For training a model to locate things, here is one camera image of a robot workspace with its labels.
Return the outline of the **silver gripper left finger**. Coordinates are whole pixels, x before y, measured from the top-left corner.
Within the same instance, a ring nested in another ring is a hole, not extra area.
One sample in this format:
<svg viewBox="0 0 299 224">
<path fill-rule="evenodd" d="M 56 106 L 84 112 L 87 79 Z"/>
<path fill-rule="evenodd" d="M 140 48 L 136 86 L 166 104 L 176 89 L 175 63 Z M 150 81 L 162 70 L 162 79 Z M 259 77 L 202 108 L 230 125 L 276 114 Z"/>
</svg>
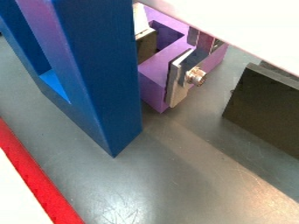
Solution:
<svg viewBox="0 0 299 224">
<path fill-rule="evenodd" d="M 134 2 L 134 20 L 138 63 L 142 64 L 155 55 L 158 32 L 148 24 L 146 7 L 139 2 Z"/>
</svg>

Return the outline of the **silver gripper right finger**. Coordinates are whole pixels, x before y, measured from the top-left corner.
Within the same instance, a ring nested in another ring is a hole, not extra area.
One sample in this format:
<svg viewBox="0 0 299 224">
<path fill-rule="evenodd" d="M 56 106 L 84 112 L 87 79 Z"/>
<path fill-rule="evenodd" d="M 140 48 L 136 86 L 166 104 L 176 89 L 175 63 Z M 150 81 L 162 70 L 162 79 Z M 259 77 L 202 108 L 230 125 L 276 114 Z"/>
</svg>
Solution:
<svg viewBox="0 0 299 224">
<path fill-rule="evenodd" d="M 198 87 L 226 56 L 226 43 L 203 31 L 190 28 L 187 43 L 194 46 L 168 63 L 166 104 L 174 108 L 186 98 L 190 88 Z"/>
</svg>

